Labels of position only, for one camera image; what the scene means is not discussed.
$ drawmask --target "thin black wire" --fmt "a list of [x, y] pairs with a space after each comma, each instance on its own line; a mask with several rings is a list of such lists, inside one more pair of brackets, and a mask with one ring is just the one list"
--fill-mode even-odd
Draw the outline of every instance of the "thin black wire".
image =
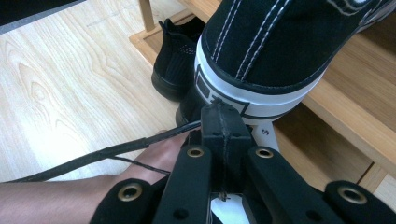
[[170, 175], [170, 174], [171, 174], [169, 171], [165, 171], [165, 170], [163, 170], [163, 169], [155, 168], [155, 167], [153, 167], [153, 166], [147, 165], [147, 164], [142, 163], [142, 162], [140, 162], [140, 161], [133, 161], [133, 160], [129, 160], [129, 159], [123, 158], [123, 157], [109, 157], [109, 159], [111, 159], [111, 160], [117, 160], [117, 161], [126, 161], [126, 162], [129, 162], [129, 163], [131, 163], [131, 164], [144, 167], [144, 168], [146, 168], [146, 169], [148, 169], [148, 170], [150, 170], [150, 171], [155, 171], [155, 172], [160, 173], [160, 174], [163, 174], [163, 175]]
[[176, 127], [172, 130], [166, 131], [164, 133], [159, 133], [149, 138], [141, 138], [131, 142], [123, 143], [120, 145], [116, 145], [114, 147], [106, 147], [104, 149], [94, 151], [90, 154], [87, 154], [82, 157], [78, 157], [71, 161], [68, 161], [64, 164], [55, 166], [51, 169], [43, 171], [41, 173], [35, 175], [29, 175], [23, 178], [15, 179], [8, 181], [6, 183], [20, 183], [20, 182], [39, 182], [46, 181], [52, 179], [59, 175], [64, 175], [69, 173], [70, 171], [76, 170], [82, 166], [91, 164], [93, 162], [102, 161], [110, 157], [114, 157], [116, 155], [120, 155], [122, 153], [136, 151], [138, 149], [149, 147], [149, 145], [154, 144], [156, 142], [160, 142], [162, 140], [174, 137], [180, 133], [184, 133], [187, 131], [191, 131], [193, 129], [198, 128], [201, 125], [201, 121], [197, 120], [195, 122], [191, 122], [185, 124], [180, 127]]

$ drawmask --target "black cable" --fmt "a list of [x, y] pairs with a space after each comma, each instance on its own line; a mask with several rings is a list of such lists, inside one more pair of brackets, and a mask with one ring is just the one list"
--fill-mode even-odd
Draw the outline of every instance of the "black cable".
[[52, 179], [56, 176], [64, 175], [66, 173], [69, 173], [70, 171], [76, 170], [82, 166], [91, 164], [96, 161], [102, 161], [109, 157], [120, 155], [122, 153], [136, 151], [138, 149], [149, 147], [149, 145], [151, 145], [153, 143], [160, 142], [167, 138], [171, 138], [171, 137], [176, 136], [180, 133], [191, 131], [195, 128], [198, 128], [200, 125], [201, 125], [201, 121], [197, 120], [195, 122], [191, 122], [191, 123], [185, 124], [183, 126], [176, 127], [174, 129], [166, 131], [164, 133], [156, 134], [149, 138], [141, 138], [141, 139], [137, 139], [137, 140], [134, 140], [131, 142], [116, 145], [114, 147], [106, 147], [104, 149], [94, 151], [94, 152], [87, 154], [85, 156], [78, 157], [76, 159], [68, 161], [64, 164], [55, 166], [55, 167], [48, 169], [46, 171], [43, 171], [41, 173], [38, 173], [35, 175], [29, 175], [29, 176], [26, 176], [26, 177], [23, 177], [20, 179], [11, 180], [6, 183], [46, 181], [46, 180]]
[[118, 160], [118, 161], [126, 161], [126, 162], [129, 162], [129, 163], [131, 163], [131, 164], [144, 167], [144, 168], [146, 168], [146, 169], [148, 169], [148, 170], [150, 170], [150, 171], [155, 171], [155, 172], [160, 173], [160, 174], [163, 174], [163, 175], [170, 175], [170, 174], [171, 174], [169, 171], [165, 171], [165, 170], [163, 170], [163, 169], [155, 168], [155, 167], [153, 167], [153, 166], [147, 165], [147, 164], [142, 163], [142, 162], [140, 162], [140, 161], [133, 161], [133, 160], [129, 160], [129, 159], [127, 159], [127, 158], [115, 157], [115, 156], [114, 156], [114, 157], [109, 157], [108, 159], [111, 159], [111, 160]]

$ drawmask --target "shoe rack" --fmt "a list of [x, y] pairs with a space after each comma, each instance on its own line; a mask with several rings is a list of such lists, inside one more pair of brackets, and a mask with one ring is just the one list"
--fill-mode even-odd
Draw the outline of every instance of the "shoe rack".
[[[151, 17], [149, 0], [141, 5]], [[179, 0], [186, 10], [171, 18], [208, 21], [219, 0]], [[158, 25], [130, 37], [154, 64], [162, 44]], [[354, 35], [332, 60], [303, 103], [275, 122], [283, 156], [312, 186], [338, 179], [374, 192], [396, 177], [396, 14]]]

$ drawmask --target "black shoe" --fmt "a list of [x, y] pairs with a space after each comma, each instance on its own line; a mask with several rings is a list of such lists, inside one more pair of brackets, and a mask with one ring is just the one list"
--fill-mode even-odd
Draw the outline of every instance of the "black shoe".
[[196, 45], [205, 24], [198, 18], [174, 25], [160, 22], [163, 45], [155, 61], [151, 81], [163, 97], [180, 101], [192, 86]]

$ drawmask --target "wooden floor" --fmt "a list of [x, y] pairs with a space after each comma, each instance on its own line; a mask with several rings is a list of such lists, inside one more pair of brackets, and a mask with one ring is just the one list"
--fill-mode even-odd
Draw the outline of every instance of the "wooden floor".
[[[184, 8], [176, 0], [151, 5], [155, 21]], [[151, 64], [128, 39], [143, 29], [137, 0], [87, 0], [0, 35], [0, 181], [176, 126], [177, 104], [152, 89]], [[126, 166], [101, 161], [56, 180]], [[378, 194], [395, 189], [388, 177]]]

